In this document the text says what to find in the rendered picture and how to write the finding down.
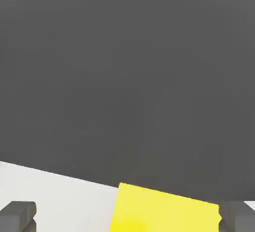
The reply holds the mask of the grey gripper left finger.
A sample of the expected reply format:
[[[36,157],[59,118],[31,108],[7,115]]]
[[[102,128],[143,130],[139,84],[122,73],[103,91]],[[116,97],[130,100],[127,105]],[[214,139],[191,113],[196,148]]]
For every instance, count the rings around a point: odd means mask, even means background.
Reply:
[[[12,201],[0,210],[0,232],[36,232],[36,203]]]

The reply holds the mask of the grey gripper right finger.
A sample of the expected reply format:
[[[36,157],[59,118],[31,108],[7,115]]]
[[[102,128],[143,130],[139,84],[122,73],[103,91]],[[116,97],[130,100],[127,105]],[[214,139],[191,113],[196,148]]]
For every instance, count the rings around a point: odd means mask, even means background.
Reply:
[[[219,232],[255,232],[255,210],[243,201],[220,201]]]

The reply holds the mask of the large yellow box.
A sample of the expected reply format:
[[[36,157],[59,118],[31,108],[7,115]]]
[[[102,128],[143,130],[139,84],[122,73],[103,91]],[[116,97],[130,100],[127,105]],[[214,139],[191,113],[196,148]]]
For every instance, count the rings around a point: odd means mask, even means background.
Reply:
[[[219,232],[219,206],[121,183],[109,232]]]

